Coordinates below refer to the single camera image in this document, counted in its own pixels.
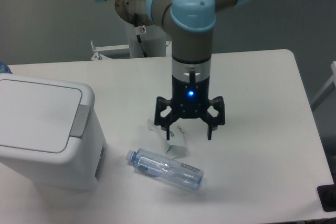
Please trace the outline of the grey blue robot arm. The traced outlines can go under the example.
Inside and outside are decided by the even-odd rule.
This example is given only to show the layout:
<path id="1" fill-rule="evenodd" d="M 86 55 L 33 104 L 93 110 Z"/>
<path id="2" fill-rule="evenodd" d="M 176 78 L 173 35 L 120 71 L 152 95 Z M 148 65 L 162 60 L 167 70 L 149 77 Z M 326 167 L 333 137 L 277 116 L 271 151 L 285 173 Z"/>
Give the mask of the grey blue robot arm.
<path id="1" fill-rule="evenodd" d="M 202 119 L 211 135 L 225 124 L 223 97 L 208 97 L 216 12 L 246 1 L 145 0 L 150 22 L 172 39 L 172 98 L 157 97 L 155 125 L 169 131 L 178 119 Z"/>

